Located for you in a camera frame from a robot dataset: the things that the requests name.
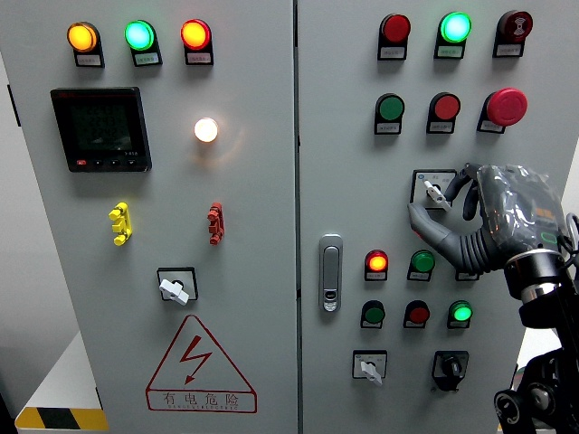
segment digital power meter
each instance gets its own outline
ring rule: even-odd
[[[51,98],[71,172],[151,168],[138,88],[56,89]]]

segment gray metal panel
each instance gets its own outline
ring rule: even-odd
[[[8,77],[111,432],[295,432],[292,2],[14,0],[0,7]],[[184,64],[179,30],[191,18],[211,26],[212,68]],[[134,19],[155,27],[161,67],[133,67],[123,31]],[[104,70],[74,66],[66,31],[77,21],[100,31]],[[49,91],[107,86],[141,89],[150,173],[66,167]],[[202,117],[220,127],[210,146],[193,137]],[[134,225],[120,248],[108,218],[119,201]],[[226,228],[216,247],[207,231],[212,202],[223,204]],[[199,300],[162,302],[157,268],[188,266]],[[255,389],[256,414],[147,408],[147,384],[189,314]],[[209,359],[199,375],[211,383],[231,373]]]
[[[521,59],[491,58],[498,19],[522,8],[535,19]],[[432,58],[436,31],[448,12],[470,14],[473,30],[461,61]],[[406,204],[413,169],[461,169],[465,162],[523,164],[551,175],[563,191],[578,128],[574,108],[578,48],[572,1],[341,2],[299,5],[299,131],[303,317],[304,432],[493,433],[493,396],[507,388],[523,336],[519,303],[502,273],[478,282],[455,282],[440,256],[432,281],[411,282],[412,254],[427,246],[411,231]],[[378,27],[388,14],[412,24],[406,61],[376,61]],[[527,115],[503,136],[477,133],[485,98],[513,86],[528,97]],[[461,112],[452,136],[427,136],[434,95],[459,96]],[[373,134],[376,100],[400,95],[406,105],[398,137]],[[452,213],[432,212],[461,231],[480,226],[461,221],[461,200]],[[344,240],[342,307],[318,308],[318,242],[326,233]],[[390,258],[385,283],[365,283],[368,251]],[[448,330],[451,302],[467,299],[474,316],[467,330]],[[382,330],[360,329],[363,304],[384,303]],[[406,305],[426,301],[432,317],[424,330],[403,329]],[[385,349],[384,386],[352,379],[352,351]],[[459,392],[433,390],[437,350],[470,354]]]

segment yellow black striped tape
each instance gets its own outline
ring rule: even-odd
[[[109,430],[105,412],[101,409],[25,407],[16,419],[15,425],[20,429]]]

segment triangle warning sign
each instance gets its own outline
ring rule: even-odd
[[[195,315],[185,317],[147,386],[150,410],[256,413],[257,393]]]

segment red terminal connector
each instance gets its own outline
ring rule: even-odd
[[[223,224],[223,207],[220,203],[212,203],[211,209],[207,214],[207,220],[209,221],[209,233],[211,233],[209,243],[213,246],[216,246],[221,242],[223,236],[225,235],[225,225]]]

